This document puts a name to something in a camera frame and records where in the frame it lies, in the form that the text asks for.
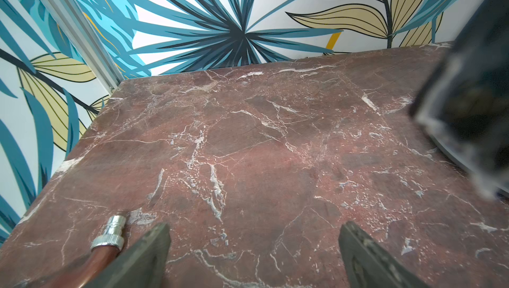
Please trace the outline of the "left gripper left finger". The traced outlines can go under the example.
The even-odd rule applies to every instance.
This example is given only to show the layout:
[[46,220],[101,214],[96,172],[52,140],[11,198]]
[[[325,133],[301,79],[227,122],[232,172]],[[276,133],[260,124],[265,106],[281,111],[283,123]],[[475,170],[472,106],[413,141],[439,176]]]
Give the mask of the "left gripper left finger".
[[160,287],[170,245],[170,227],[159,223],[86,287]]

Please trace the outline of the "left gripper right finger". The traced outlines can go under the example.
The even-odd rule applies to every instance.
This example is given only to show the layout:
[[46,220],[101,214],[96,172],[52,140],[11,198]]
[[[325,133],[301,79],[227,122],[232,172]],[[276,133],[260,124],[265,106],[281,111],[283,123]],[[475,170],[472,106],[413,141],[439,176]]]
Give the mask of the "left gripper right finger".
[[351,287],[428,288],[353,221],[341,226],[338,243]]

